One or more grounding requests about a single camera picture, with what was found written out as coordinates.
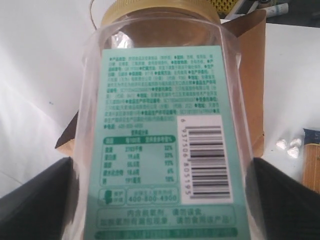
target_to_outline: product label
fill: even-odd
[[[220,46],[106,49],[86,240],[249,240]]]

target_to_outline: cardboard box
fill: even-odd
[[[255,157],[264,152],[264,73],[266,48],[266,11],[257,10],[226,22],[223,26],[239,40],[240,77],[247,123]],[[55,148],[73,156],[78,114],[74,116]]]

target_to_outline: jar lid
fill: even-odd
[[[117,0],[105,12],[101,25],[111,24],[129,13],[149,8],[187,10],[211,22],[220,23],[220,18],[215,7],[207,0]]]

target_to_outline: yellow item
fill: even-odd
[[[231,9],[236,5],[238,0],[207,0],[215,7],[219,14],[228,14]]]
[[[101,25],[111,24],[127,14],[150,8],[185,10],[220,23],[216,9],[206,0],[117,0],[104,14]]]

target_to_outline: barcode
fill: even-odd
[[[232,202],[221,116],[179,116],[177,122],[182,203]]]

